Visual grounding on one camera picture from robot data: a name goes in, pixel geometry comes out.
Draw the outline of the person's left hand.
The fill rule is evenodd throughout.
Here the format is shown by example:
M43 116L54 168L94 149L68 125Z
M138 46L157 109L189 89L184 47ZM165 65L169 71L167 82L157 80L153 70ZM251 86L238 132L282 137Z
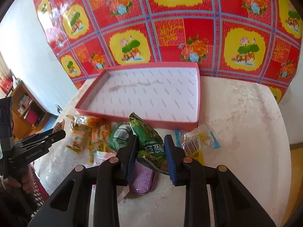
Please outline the person's left hand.
M11 176L8 176L6 179L1 176L1 183L4 190L11 195L13 194L14 189L22 188L27 194L31 194L35 191L34 178L30 165L27 166L27 171L22 176L21 182Z

